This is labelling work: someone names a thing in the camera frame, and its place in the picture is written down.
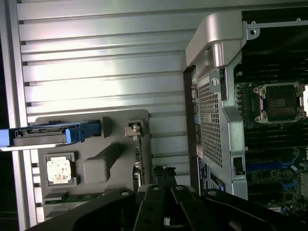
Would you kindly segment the grey parts rack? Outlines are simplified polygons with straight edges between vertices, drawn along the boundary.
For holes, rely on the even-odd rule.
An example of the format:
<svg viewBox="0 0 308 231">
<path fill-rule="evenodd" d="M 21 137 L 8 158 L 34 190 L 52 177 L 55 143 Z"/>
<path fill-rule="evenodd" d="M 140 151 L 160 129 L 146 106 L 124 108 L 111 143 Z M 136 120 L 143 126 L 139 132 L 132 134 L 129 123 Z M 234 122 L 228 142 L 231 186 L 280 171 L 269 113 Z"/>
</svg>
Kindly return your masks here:
<svg viewBox="0 0 308 231">
<path fill-rule="evenodd" d="M 149 113 L 145 109 L 114 112 L 95 112 L 73 115 L 44 116 L 37 124 L 52 121 L 66 123 L 99 120 L 102 124 L 100 136 L 92 136 L 84 142 L 61 147 L 38 150 L 38 166 L 35 169 L 35 201 L 38 222 L 51 219 L 86 202 L 44 205 L 43 197 L 50 193 L 87 194 L 109 193 L 114 189 L 134 190 L 133 167 L 135 144 L 125 137 L 128 123 L 142 121 L 142 151 L 146 184 L 152 181 L 152 157 L 150 147 Z M 65 184 L 48 181 L 47 161 L 52 157 L 65 156 L 70 160 L 72 179 Z"/>
</svg>

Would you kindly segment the green RAM stick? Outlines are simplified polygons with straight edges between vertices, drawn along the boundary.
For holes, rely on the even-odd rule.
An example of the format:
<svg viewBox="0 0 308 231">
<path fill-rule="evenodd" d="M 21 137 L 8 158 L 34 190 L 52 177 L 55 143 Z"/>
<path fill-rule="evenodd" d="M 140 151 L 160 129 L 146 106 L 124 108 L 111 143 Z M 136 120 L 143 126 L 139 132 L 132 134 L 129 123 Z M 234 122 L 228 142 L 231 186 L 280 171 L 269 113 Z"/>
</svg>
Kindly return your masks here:
<svg viewBox="0 0 308 231">
<path fill-rule="evenodd" d="M 104 193 L 69 194 L 68 192 L 50 193 L 43 197 L 44 205 L 87 202 L 102 197 Z"/>
</svg>

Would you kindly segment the green motherboard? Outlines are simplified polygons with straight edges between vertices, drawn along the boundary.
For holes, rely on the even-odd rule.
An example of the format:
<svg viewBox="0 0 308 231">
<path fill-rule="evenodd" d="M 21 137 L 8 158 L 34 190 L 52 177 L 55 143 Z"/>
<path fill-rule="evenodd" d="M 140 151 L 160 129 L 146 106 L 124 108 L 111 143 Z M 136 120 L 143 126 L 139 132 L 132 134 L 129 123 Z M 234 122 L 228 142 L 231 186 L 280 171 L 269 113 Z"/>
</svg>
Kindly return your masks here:
<svg viewBox="0 0 308 231">
<path fill-rule="evenodd" d="M 308 85 L 303 78 L 293 82 Z M 244 123 L 245 166 L 288 165 L 285 169 L 245 170 L 248 199 L 287 216 L 308 217 L 308 197 L 300 190 L 300 173 L 308 172 L 308 114 L 293 123 L 255 122 L 259 98 L 253 89 L 272 83 L 281 82 L 241 82 L 235 87 L 236 107 Z"/>
</svg>

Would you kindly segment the grey metal PC case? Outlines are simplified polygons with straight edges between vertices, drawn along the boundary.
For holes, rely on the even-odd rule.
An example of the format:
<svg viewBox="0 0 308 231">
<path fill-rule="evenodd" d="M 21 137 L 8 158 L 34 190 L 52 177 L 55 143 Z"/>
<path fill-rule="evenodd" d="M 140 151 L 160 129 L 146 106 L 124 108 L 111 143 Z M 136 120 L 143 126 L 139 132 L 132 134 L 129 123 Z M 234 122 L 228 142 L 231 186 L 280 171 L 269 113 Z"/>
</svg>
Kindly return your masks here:
<svg viewBox="0 0 308 231">
<path fill-rule="evenodd" d="M 199 192 L 218 189 L 249 200 L 235 87 L 308 80 L 308 6 L 210 14 L 190 40 L 185 63 Z"/>
</svg>

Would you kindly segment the blue PCIe expansion slot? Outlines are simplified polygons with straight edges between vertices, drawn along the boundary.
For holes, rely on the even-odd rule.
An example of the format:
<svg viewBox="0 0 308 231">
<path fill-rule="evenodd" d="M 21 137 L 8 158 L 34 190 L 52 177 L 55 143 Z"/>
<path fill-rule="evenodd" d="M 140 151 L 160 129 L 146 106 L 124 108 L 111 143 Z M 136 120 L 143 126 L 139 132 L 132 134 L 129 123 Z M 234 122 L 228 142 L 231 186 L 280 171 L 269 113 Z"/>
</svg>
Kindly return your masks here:
<svg viewBox="0 0 308 231">
<path fill-rule="evenodd" d="M 254 164 L 254 165 L 246 165 L 246 171 L 259 171 L 259 170 L 267 170 L 267 169 L 285 169 L 288 168 L 288 165 L 280 165 L 280 164 Z"/>
</svg>

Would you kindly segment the silver CPU chip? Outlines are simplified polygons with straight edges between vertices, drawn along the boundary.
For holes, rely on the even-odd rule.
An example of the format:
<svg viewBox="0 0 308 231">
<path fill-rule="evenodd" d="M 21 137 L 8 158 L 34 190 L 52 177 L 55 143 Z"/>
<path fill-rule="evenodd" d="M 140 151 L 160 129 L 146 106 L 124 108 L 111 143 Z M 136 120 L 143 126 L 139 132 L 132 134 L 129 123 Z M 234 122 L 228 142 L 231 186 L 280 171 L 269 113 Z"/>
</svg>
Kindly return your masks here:
<svg viewBox="0 0 308 231">
<path fill-rule="evenodd" d="M 52 157 L 47 161 L 47 176 L 52 184 L 68 183 L 72 179 L 70 160 L 65 156 Z"/>
</svg>

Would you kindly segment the silver finned chipset heatsink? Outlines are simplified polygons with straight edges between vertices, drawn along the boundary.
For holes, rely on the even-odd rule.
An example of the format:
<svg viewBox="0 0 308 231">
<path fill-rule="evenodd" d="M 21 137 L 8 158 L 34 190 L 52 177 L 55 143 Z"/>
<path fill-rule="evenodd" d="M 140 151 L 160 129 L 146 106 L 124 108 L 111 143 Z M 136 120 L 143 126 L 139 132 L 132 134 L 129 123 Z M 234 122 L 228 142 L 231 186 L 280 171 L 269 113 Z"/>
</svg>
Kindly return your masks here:
<svg viewBox="0 0 308 231">
<path fill-rule="evenodd" d="M 300 173 L 300 190 L 302 196 L 308 197 L 308 172 Z"/>
</svg>

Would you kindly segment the disk in blue carrier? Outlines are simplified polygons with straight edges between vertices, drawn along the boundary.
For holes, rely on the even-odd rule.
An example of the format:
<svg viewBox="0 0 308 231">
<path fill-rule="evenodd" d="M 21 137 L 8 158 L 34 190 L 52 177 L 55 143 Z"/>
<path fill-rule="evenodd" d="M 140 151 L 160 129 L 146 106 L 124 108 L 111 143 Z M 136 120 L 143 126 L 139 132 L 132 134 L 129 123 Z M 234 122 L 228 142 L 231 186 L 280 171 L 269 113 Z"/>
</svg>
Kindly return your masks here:
<svg viewBox="0 0 308 231">
<path fill-rule="evenodd" d="M 100 136 L 99 120 L 82 122 L 52 121 L 22 128 L 0 129 L 0 151 L 21 151 L 54 148 L 84 142 Z"/>
</svg>

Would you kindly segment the CPU socket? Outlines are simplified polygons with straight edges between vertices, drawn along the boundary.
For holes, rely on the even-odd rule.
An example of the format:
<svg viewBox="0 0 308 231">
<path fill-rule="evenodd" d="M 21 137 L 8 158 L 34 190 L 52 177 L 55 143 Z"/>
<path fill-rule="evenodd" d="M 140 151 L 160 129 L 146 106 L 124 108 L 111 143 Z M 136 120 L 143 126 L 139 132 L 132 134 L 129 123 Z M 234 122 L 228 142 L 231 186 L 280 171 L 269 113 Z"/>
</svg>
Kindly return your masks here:
<svg viewBox="0 0 308 231">
<path fill-rule="evenodd" d="M 264 84 L 255 87 L 253 92 L 259 98 L 257 123 L 293 123 L 306 118 L 305 85 L 300 82 Z"/>
</svg>

